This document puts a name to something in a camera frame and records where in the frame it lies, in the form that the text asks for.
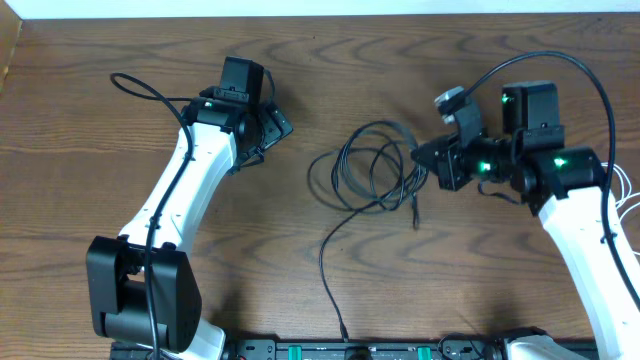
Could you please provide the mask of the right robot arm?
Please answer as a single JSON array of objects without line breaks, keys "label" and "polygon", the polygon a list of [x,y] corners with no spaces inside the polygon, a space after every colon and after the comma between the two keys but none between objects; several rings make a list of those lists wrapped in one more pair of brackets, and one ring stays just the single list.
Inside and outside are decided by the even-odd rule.
[{"label": "right robot arm", "polygon": [[557,87],[550,81],[502,89],[506,138],[487,136],[477,103],[464,88],[435,101],[456,132],[427,142],[412,159],[458,191],[477,179],[509,183],[550,235],[569,270],[602,359],[639,356],[639,260],[627,240],[605,171],[588,147],[568,148],[559,121]]}]

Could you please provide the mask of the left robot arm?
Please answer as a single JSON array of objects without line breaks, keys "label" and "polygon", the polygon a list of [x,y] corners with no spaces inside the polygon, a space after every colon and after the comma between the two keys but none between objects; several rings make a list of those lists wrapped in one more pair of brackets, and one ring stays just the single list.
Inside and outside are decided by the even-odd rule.
[{"label": "left robot arm", "polygon": [[213,194],[226,176],[263,163],[293,127],[272,98],[264,66],[225,59],[218,85],[195,97],[170,98],[143,88],[141,98],[164,104],[180,130],[174,152],[144,205],[115,238],[97,236],[86,254],[89,301],[97,335],[145,348],[147,359],[220,359],[225,332],[202,316],[190,259]]}]

